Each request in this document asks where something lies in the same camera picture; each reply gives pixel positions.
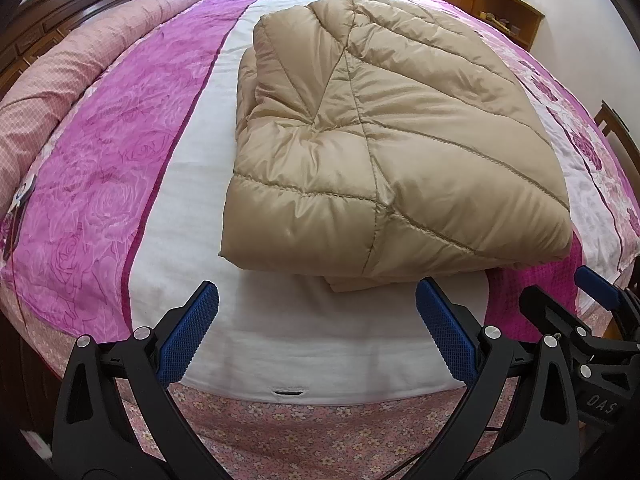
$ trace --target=wall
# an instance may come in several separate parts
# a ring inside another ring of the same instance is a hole
[[[610,0],[525,0],[544,12],[531,53],[593,117],[605,100],[640,144],[640,50]]]

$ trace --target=tan puffy blanket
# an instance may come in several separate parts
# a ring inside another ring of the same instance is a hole
[[[469,27],[391,0],[262,17],[238,83],[221,256],[334,290],[568,254],[562,171]]]

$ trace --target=blue textured pad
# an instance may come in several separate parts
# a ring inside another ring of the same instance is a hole
[[[180,381],[218,313],[218,290],[207,285],[160,349],[158,381],[165,388]]]
[[[446,302],[426,280],[415,289],[415,306],[451,375],[471,386],[478,378],[476,349]]]
[[[619,290],[589,267],[578,267],[574,274],[574,282],[607,310],[617,310],[620,307]]]

